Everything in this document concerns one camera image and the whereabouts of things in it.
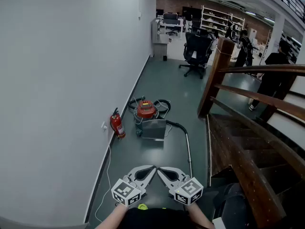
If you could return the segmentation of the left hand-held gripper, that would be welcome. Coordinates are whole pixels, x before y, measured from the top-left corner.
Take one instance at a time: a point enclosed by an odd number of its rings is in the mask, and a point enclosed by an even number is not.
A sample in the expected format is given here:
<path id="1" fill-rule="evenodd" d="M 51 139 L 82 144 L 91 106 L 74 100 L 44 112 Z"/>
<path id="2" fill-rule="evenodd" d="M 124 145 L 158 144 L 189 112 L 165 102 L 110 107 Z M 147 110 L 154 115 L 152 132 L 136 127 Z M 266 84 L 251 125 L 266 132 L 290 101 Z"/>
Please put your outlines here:
<path id="1" fill-rule="evenodd" d="M 156 173 L 156 166 L 134 167 L 128 175 L 119 178 L 112 187 L 112 197 L 124 206 L 131 206 L 146 195 L 146 187 Z"/>

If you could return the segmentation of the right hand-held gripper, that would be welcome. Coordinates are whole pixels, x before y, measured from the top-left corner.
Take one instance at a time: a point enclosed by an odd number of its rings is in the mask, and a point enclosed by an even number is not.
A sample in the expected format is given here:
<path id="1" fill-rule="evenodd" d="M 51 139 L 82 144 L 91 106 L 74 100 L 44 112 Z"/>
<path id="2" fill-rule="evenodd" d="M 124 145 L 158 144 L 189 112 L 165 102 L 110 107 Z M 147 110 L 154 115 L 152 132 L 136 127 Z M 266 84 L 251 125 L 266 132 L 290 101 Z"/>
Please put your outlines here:
<path id="1" fill-rule="evenodd" d="M 186 206 L 197 201 L 203 193 L 203 185 L 196 179 L 190 178 L 182 170 L 175 167 L 160 167 L 157 174 L 168 187 L 173 199 Z"/>

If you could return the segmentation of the person's right forearm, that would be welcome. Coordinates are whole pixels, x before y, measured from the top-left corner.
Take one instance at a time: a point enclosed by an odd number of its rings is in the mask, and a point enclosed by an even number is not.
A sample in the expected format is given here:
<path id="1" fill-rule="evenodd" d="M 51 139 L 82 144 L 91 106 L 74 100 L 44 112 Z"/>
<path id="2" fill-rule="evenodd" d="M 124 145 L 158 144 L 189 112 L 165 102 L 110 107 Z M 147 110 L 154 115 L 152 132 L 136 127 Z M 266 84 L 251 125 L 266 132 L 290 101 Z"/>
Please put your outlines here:
<path id="1" fill-rule="evenodd" d="M 195 202 L 185 208 L 194 223 L 207 229 L 215 229 L 214 224 L 206 217 Z"/>

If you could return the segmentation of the person's left forearm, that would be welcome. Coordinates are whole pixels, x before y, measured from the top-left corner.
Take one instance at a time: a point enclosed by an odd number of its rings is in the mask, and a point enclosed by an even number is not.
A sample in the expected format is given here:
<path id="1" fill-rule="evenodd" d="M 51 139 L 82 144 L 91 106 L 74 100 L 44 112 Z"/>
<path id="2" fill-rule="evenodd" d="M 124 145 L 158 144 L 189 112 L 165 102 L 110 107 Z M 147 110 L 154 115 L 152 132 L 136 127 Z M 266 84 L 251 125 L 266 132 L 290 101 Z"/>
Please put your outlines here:
<path id="1" fill-rule="evenodd" d="M 117 229 L 127 211 L 128 207 L 119 204 L 95 229 Z"/>

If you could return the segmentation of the person's black shirt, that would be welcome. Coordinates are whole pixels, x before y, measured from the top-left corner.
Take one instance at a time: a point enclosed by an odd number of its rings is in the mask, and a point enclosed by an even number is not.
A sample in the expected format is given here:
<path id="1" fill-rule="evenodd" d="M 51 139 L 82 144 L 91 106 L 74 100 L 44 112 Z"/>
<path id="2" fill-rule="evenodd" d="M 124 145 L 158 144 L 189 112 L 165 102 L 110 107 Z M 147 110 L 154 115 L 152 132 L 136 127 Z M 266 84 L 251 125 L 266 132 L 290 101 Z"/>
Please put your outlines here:
<path id="1" fill-rule="evenodd" d="M 182 210 L 132 208 L 125 214 L 118 229 L 194 229 L 194 225 Z"/>

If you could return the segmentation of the red fire extinguisher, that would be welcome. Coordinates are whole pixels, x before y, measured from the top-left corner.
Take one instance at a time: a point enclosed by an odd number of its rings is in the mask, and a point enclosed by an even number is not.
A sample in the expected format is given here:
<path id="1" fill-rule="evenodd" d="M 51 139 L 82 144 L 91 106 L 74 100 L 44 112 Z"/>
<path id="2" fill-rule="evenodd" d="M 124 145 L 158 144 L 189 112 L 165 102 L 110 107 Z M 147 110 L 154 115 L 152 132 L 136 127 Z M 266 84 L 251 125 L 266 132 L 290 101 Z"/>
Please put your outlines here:
<path id="1" fill-rule="evenodd" d="M 110 116 L 110 126 L 119 139 L 125 137 L 126 133 L 122 124 L 122 120 L 118 108 L 116 108 L 113 114 Z"/>

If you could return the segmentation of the red vacuum cleaner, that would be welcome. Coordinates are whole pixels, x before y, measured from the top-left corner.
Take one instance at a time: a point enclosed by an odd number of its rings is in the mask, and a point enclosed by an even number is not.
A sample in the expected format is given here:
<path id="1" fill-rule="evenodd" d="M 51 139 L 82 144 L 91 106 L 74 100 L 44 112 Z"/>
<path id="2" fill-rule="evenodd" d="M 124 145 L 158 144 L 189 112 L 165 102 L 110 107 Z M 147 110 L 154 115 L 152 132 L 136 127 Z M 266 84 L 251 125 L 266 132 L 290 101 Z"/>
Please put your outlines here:
<path id="1" fill-rule="evenodd" d="M 137 128 L 137 136 L 142 137 L 142 123 L 148 120 L 157 119 L 159 110 L 152 101 L 140 100 L 134 109 L 133 117 Z"/>

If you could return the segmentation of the dark wooden stairs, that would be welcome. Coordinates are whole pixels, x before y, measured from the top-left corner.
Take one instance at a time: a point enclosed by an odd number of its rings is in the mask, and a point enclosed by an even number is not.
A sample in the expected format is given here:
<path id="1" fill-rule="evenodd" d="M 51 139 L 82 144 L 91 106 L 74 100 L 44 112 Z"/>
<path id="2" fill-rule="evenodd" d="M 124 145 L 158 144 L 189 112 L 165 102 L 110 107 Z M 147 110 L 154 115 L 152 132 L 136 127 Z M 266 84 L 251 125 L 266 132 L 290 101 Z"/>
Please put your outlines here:
<path id="1" fill-rule="evenodd" d="M 237 178 L 259 229 L 305 229 L 305 156 L 250 119 L 207 120 L 210 175 Z"/>

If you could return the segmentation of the wooden stair railing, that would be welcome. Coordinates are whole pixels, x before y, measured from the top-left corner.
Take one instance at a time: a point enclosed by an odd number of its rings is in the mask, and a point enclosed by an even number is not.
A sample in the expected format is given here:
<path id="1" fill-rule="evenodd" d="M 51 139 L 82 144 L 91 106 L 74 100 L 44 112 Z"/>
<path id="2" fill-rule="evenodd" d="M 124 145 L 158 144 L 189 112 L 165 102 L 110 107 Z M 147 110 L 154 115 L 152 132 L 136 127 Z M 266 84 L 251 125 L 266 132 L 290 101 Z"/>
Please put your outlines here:
<path id="1" fill-rule="evenodd" d="M 282 140 L 294 151 L 305 156 L 305 135 L 298 143 L 287 134 L 290 124 L 295 124 L 305 131 L 305 108 L 284 100 L 290 87 L 298 76 L 305 76 L 305 65 L 278 64 L 266 66 L 233 67 L 230 58 L 233 53 L 233 42 L 221 38 L 216 48 L 216 55 L 211 72 L 202 95 L 198 115 L 206 119 L 207 137 L 210 156 L 210 134 L 208 115 L 236 116 L 240 120 L 250 119 L 274 136 Z M 227 74 L 280 72 L 283 80 L 273 96 L 232 87 L 223 84 Z M 210 157 L 208 160 L 210 175 Z"/>

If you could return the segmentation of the black office chair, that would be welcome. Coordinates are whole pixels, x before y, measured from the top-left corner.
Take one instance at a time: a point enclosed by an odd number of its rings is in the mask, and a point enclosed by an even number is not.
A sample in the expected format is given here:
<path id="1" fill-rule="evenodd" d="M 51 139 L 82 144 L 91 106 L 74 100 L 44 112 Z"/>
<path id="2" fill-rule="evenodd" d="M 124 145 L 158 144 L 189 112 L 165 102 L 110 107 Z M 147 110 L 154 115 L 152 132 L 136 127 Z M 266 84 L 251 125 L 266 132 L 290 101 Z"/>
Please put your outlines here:
<path id="1" fill-rule="evenodd" d="M 189 68 L 184 73 L 184 77 L 187 77 L 190 72 L 195 72 L 200 79 L 203 79 L 203 72 L 205 71 L 205 64 L 208 62 L 213 38 L 209 35 L 201 36 L 192 32 L 187 32 L 185 38 L 183 56 L 187 64 L 180 64 L 178 67 Z"/>

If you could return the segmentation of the grey cabinet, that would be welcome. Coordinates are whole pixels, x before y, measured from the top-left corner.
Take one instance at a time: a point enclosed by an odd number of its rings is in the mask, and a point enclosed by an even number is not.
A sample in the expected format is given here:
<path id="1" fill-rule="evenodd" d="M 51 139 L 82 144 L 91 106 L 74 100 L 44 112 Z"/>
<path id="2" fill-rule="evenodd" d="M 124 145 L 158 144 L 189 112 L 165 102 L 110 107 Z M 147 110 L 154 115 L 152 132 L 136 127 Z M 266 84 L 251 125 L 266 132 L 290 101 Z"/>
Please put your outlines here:
<path id="1" fill-rule="evenodd" d="M 161 33 L 160 28 L 160 19 L 153 19 L 151 22 L 153 57 L 163 61 L 163 56 L 167 56 L 169 36 Z"/>

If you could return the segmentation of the white desk with monitors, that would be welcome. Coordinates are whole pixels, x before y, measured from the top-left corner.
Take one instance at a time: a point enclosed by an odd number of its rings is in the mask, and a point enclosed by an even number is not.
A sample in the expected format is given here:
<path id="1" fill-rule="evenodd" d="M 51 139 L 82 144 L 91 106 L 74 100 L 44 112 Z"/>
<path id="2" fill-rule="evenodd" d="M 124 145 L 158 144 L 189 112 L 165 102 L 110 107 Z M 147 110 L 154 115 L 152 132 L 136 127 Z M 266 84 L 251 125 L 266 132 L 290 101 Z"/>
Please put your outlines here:
<path id="1" fill-rule="evenodd" d="M 167 27 L 170 28 L 180 28 L 180 37 L 182 36 L 183 32 L 183 19 L 179 18 L 177 14 L 173 13 L 164 13 L 163 14 L 163 19 L 160 22 L 160 25 L 163 26 L 165 29 Z"/>

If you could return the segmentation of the white shelving unit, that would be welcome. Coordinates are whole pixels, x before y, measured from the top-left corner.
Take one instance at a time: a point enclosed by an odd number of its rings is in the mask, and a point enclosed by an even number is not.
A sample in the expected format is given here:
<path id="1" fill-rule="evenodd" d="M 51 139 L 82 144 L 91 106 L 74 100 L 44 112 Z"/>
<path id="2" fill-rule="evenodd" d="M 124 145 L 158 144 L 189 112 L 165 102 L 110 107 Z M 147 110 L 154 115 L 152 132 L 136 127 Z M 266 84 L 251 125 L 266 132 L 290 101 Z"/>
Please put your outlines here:
<path id="1" fill-rule="evenodd" d="M 224 37 L 228 30 L 228 24 L 231 21 L 234 24 L 234 31 L 237 39 L 240 32 L 245 28 L 245 19 L 235 16 L 233 13 L 223 12 L 221 10 L 210 9 L 201 6 L 201 24 L 200 27 L 206 30 L 215 29 L 218 31 L 219 36 Z"/>

